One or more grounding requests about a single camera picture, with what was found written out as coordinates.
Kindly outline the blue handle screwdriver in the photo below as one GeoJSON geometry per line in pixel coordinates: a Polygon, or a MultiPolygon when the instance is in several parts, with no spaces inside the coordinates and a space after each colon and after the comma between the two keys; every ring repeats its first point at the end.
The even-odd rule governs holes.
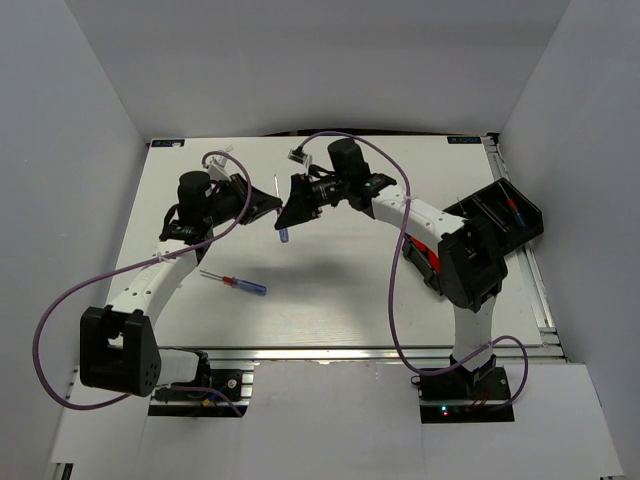
{"type": "Polygon", "coordinates": [[[231,288],[250,293],[258,296],[265,296],[267,294],[267,287],[265,285],[251,282],[244,279],[239,279],[233,276],[219,275],[206,270],[201,270],[200,274],[208,279],[216,280],[231,288]]]}
{"type": "MultiPolygon", "coordinates": [[[[280,195],[280,191],[279,191],[279,183],[278,183],[278,177],[277,175],[274,175],[274,190],[275,190],[275,196],[279,199],[282,200],[281,195],[280,195]]],[[[283,204],[281,204],[278,209],[276,210],[277,212],[277,217],[280,217],[281,213],[283,211],[283,204]]],[[[289,237],[289,231],[287,228],[281,228],[278,230],[278,234],[279,234],[279,239],[280,242],[283,244],[286,244],[290,241],[290,237],[289,237]]]]}
{"type": "Polygon", "coordinates": [[[515,221],[517,222],[519,229],[522,232],[526,232],[527,228],[528,228],[528,225],[526,223],[526,220],[525,220],[524,216],[520,212],[519,207],[515,203],[514,199],[511,197],[510,193],[504,188],[504,186],[500,185],[500,188],[501,188],[501,190],[503,191],[503,193],[504,193],[504,195],[506,197],[509,209],[512,212],[512,215],[514,216],[515,221]]]}

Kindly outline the green black precision screwdriver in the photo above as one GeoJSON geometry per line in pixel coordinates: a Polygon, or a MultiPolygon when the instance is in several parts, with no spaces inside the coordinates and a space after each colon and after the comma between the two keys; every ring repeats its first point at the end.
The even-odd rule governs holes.
{"type": "Polygon", "coordinates": [[[461,210],[462,215],[466,218],[468,214],[467,214],[467,212],[466,212],[466,210],[464,208],[464,205],[462,204],[462,202],[461,202],[459,197],[456,197],[456,200],[457,200],[457,202],[458,202],[458,204],[460,206],[460,210],[461,210]]]}

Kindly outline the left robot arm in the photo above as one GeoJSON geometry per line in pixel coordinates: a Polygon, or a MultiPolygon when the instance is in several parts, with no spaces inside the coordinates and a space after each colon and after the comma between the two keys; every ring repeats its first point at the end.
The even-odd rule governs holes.
{"type": "Polygon", "coordinates": [[[203,259],[214,228],[247,211],[250,192],[238,174],[213,180],[204,171],[191,171],[180,177],[178,202],[164,217],[152,264],[106,306],[90,307],[81,317],[83,385],[139,397],[173,385],[191,399],[209,392],[212,377],[205,354],[160,349],[154,326],[203,259]]]}

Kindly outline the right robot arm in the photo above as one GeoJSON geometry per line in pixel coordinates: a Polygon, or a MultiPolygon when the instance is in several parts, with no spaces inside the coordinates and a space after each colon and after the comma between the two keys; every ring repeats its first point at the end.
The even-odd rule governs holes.
{"type": "Polygon", "coordinates": [[[483,217],[456,216],[414,197],[408,179],[372,172],[361,150],[364,143],[349,136],[330,143],[329,170],[313,164],[302,146],[291,150],[289,159],[305,171],[292,176],[275,226],[285,229],[315,220],[322,207],[345,201],[398,228],[401,240],[412,237],[435,252],[440,288],[454,310],[454,345],[445,370],[453,371],[451,384],[459,396],[475,398],[486,389],[487,374],[495,366],[492,319],[507,276],[493,228],[483,217]]]}

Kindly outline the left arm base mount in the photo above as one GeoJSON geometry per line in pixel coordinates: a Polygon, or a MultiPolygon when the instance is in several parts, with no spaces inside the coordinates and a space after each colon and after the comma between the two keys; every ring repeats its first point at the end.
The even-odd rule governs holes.
{"type": "Polygon", "coordinates": [[[213,369],[207,380],[156,389],[148,407],[150,417],[239,419],[248,409],[253,371],[213,369]]]}

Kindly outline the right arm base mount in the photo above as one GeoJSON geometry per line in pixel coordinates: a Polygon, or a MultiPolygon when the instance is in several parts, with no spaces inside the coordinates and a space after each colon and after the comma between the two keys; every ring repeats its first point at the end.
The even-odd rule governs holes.
{"type": "Polygon", "coordinates": [[[426,424],[512,423],[513,407],[504,406],[511,390],[503,367],[496,367],[468,388],[454,373],[411,377],[419,396],[420,419],[426,424]]]}

